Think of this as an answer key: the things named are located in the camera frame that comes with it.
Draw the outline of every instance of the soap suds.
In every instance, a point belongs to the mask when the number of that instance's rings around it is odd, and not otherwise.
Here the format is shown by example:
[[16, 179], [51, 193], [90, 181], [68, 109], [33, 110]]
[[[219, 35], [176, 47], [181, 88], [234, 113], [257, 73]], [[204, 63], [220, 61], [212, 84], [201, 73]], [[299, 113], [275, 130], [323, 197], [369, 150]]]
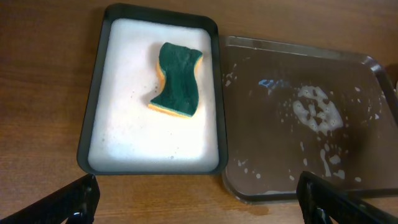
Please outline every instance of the soap suds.
[[346, 174], [344, 173], [343, 170], [338, 170], [338, 172], [337, 173], [333, 173], [333, 175], [338, 176], [338, 177], [340, 177], [343, 180], [346, 177]]
[[[311, 111], [309, 112], [304, 108], [303, 104], [301, 104], [299, 100], [293, 102], [293, 111], [297, 115], [298, 120], [316, 133], [321, 131], [325, 136], [327, 136], [328, 131], [333, 131], [343, 126], [343, 121], [341, 120], [341, 116], [336, 109], [335, 104], [332, 101], [329, 101], [328, 104], [323, 102], [323, 100], [328, 100], [328, 97], [319, 87], [303, 86], [297, 96], [304, 96], [308, 99], [317, 100], [318, 107], [322, 110], [318, 114], [314, 111], [314, 105], [308, 106]], [[315, 116], [322, 119], [322, 122], [319, 125], [314, 119]]]
[[325, 159], [325, 154], [326, 154], [325, 150], [321, 149], [321, 159], [323, 161], [323, 166], [325, 166], [325, 176], [331, 177], [330, 169], [329, 169], [328, 163], [326, 162], [326, 159]]
[[340, 163], [340, 157], [338, 157], [337, 155], [334, 155], [332, 157], [329, 158], [329, 161], [331, 164], [335, 165], [337, 163]]

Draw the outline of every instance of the wooden surface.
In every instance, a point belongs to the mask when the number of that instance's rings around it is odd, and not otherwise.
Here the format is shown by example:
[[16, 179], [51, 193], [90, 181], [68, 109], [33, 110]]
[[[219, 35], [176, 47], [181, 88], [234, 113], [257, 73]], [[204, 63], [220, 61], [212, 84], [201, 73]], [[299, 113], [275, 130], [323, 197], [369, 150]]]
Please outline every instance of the wooden surface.
[[[241, 35], [372, 55], [397, 71], [396, 0], [126, 1], [206, 15]], [[76, 149], [112, 1], [0, 2], [0, 218], [84, 175]], [[98, 177], [95, 223], [302, 223], [297, 203], [249, 206], [219, 177]], [[398, 198], [371, 203], [398, 215]]]

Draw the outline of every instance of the green scouring pad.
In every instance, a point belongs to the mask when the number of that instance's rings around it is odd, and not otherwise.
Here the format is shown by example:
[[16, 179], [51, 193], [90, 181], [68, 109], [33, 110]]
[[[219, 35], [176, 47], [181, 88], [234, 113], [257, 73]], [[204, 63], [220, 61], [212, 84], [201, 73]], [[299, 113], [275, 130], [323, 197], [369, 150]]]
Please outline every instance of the green scouring pad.
[[199, 104], [195, 68], [202, 58], [199, 50], [165, 43], [156, 68], [161, 94], [152, 99], [148, 107], [175, 116], [192, 117]]

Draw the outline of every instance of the wooden table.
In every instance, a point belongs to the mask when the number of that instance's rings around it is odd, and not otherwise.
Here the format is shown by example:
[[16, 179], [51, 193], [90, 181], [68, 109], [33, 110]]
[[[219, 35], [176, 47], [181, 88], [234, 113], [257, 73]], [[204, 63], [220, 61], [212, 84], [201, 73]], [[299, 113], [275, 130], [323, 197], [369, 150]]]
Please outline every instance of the wooden table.
[[[126, 1], [201, 14], [221, 35], [314, 45], [398, 62], [395, 0]], [[112, 1], [0, 2], [0, 218], [85, 173], [76, 149]], [[98, 177], [95, 223], [303, 223], [298, 203], [250, 206], [212, 176]], [[398, 198], [374, 199], [398, 215]]]

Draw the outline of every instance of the black tray rim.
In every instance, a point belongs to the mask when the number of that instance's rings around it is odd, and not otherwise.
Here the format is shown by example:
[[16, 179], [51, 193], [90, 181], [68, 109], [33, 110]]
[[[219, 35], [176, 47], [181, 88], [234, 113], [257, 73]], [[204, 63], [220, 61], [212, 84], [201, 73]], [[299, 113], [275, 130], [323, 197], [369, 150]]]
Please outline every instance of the black tray rim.
[[[103, 67], [106, 58], [106, 51], [108, 48], [108, 40], [111, 32], [111, 26], [112, 23], [117, 19], [135, 19], [174, 26], [201, 28], [207, 31], [207, 33], [209, 34], [211, 39], [211, 56], [213, 64], [213, 83], [216, 101], [216, 128], [219, 155], [219, 163], [215, 169], [209, 172], [101, 172], [93, 169], [90, 166], [88, 162], [88, 153], [91, 144], [91, 135], [93, 131], [98, 95], [100, 93]], [[83, 171], [94, 175], [220, 174], [228, 163], [228, 145], [226, 140], [223, 84], [221, 81], [220, 71], [220, 44], [218, 27], [215, 21], [206, 16], [197, 16], [181, 12], [134, 6], [130, 4], [116, 3], [109, 5], [104, 12], [103, 25], [101, 28], [101, 35], [98, 42], [95, 66], [93, 76], [91, 78], [90, 91], [88, 94], [83, 125], [81, 127], [76, 159], [78, 165]]]
[[[308, 45], [291, 44], [285, 42], [277, 42], [272, 40], [254, 39], [250, 37], [240, 37], [229, 35], [222, 37], [222, 47], [245, 47], [234, 44], [234, 40], [253, 44], [253, 42], [261, 42], [255, 46], [248, 48], [256, 48], [258, 50], [266, 50], [287, 54], [304, 55], [309, 57], [326, 58], [330, 60], [347, 60], [350, 62], [360, 63], [368, 69], [372, 70], [379, 86], [386, 97], [386, 102], [391, 111], [392, 117], [398, 126], [398, 97], [394, 93], [394, 86], [387, 76], [384, 67], [374, 58], [366, 54], [345, 52], [341, 50], [324, 49], [321, 47], [313, 47]], [[295, 193], [272, 194], [272, 195], [246, 195], [242, 194], [228, 182], [227, 169], [221, 174], [223, 185], [225, 189], [240, 202], [247, 204], [268, 204], [281, 202], [296, 202], [297, 195]], [[346, 190], [348, 195], [360, 198], [379, 198], [379, 197], [396, 197], [398, 195], [398, 188], [396, 189], [372, 189], [372, 190]]]

